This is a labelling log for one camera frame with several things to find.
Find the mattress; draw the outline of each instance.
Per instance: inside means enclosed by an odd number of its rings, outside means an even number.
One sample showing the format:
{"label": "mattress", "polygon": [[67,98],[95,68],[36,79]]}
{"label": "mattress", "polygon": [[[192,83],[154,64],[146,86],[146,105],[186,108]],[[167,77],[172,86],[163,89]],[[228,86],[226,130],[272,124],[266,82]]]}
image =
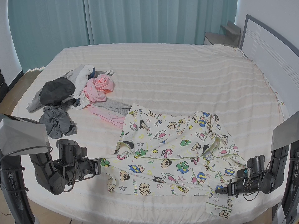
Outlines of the mattress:
{"label": "mattress", "polygon": [[[39,120],[43,109],[28,113],[27,104],[47,81],[81,64],[96,70],[113,69],[115,88],[109,98],[137,103],[155,113],[189,115],[215,113],[248,160],[264,154],[270,161],[273,129],[282,112],[259,68],[239,49],[222,45],[104,44],[66,48],[40,73],[12,115]],[[69,138],[87,147],[88,157],[113,154],[121,130],[87,109],[68,110],[78,127]],[[56,140],[53,159],[58,158]],[[22,157],[28,197],[62,215],[91,223],[244,223],[253,220],[283,196],[286,182],[252,202],[242,196],[228,220],[205,212],[207,196],[135,196],[108,193],[106,174],[78,182],[73,191],[54,196],[35,180],[29,156]]]}

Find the curtain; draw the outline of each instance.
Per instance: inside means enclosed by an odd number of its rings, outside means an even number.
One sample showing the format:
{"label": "curtain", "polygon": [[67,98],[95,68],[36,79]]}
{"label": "curtain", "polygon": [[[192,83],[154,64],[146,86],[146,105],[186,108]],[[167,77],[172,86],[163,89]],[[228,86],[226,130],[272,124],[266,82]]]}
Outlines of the curtain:
{"label": "curtain", "polygon": [[90,45],[83,0],[8,0],[8,19],[24,72],[66,47]]}
{"label": "curtain", "polygon": [[129,42],[203,44],[234,22],[237,0],[8,0],[9,25],[24,71],[63,48]]}

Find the bed sheet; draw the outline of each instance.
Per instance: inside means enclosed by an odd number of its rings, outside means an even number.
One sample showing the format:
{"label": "bed sheet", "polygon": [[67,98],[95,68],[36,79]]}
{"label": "bed sheet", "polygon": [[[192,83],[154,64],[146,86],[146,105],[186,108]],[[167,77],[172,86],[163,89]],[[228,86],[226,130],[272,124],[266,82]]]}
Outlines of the bed sheet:
{"label": "bed sheet", "polygon": [[[283,122],[278,100],[259,68],[235,48],[222,45],[104,44],[62,50],[41,72],[12,115],[39,120],[43,109],[28,113],[27,104],[47,82],[81,64],[113,69],[109,98],[137,103],[156,113],[215,113],[248,160],[264,154],[270,161],[272,131]],[[68,109],[78,127],[69,137],[87,147],[88,157],[113,154],[121,130],[87,109]],[[58,158],[56,140],[53,159]],[[228,220],[205,212],[207,196],[135,196],[107,192],[106,174],[78,182],[72,192],[54,196],[35,180],[29,156],[22,157],[28,197],[65,216],[91,223],[244,223],[278,203],[285,184],[252,202],[242,196]]]}

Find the wall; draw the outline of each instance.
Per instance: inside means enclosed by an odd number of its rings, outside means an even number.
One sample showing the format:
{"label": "wall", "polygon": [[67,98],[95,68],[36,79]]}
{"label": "wall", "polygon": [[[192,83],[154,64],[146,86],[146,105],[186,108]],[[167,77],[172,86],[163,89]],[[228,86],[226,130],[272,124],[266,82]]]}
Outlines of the wall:
{"label": "wall", "polygon": [[299,48],[299,0],[238,0],[235,24],[242,32],[246,14],[273,28]]}
{"label": "wall", "polygon": [[0,69],[7,85],[22,71],[10,35],[7,0],[0,0]]}

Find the floor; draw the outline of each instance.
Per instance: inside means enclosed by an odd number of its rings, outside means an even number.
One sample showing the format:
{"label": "floor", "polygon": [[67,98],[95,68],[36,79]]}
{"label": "floor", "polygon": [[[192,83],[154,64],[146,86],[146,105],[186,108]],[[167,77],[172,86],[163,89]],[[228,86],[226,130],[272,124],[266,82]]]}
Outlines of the floor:
{"label": "floor", "polygon": [[[7,93],[3,101],[0,103],[0,113],[11,114],[18,101],[21,99],[23,94],[27,91],[32,82],[39,75],[40,71],[28,72],[21,77],[17,84]],[[71,219],[60,215],[56,212],[50,211],[34,202],[29,200],[32,212],[38,217],[40,224],[69,224]],[[3,193],[0,191],[0,223],[14,224],[14,219],[9,214],[9,208],[4,199]],[[270,224],[272,220],[272,209],[269,208],[263,214],[258,216],[255,220],[244,224]],[[71,224],[82,224],[82,222],[73,220]]]}

